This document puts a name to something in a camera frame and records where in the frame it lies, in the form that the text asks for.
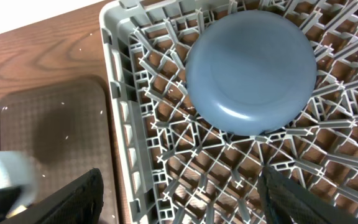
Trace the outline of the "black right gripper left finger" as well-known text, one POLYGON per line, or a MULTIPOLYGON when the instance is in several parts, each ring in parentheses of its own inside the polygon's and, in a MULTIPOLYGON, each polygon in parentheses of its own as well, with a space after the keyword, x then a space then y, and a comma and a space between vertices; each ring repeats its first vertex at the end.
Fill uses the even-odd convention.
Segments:
POLYGON ((97 224, 104 205, 103 193, 101 171, 94 168, 3 223, 97 224))

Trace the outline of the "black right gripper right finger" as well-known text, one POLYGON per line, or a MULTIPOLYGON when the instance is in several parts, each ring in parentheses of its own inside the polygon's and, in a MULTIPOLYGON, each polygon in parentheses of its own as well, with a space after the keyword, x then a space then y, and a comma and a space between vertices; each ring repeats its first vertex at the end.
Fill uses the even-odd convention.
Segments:
POLYGON ((268 224, 358 224, 358 218, 329 205, 272 167, 262 169, 257 190, 268 224))

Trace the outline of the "light blue bowl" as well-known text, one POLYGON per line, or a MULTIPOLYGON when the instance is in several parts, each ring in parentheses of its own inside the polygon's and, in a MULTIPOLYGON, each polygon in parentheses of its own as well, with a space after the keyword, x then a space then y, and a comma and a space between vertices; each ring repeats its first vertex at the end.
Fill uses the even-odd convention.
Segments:
POLYGON ((10 207, 10 211, 35 202, 39 192, 35 167, 30 159, 19 151, 0 151, 0 190, 19 187, 22 192, 10 207))

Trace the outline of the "dark blue plate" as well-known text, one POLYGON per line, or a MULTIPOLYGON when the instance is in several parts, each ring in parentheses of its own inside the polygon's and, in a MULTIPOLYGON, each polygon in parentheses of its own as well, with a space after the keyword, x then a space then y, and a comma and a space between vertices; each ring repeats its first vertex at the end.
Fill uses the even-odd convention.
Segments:
POLYGON ((316 81, 309 40, 278 14, 230 14, 206 28, 185 69, 196 111, 212 126, 251 136, 280 129, 306 106, 316 81))

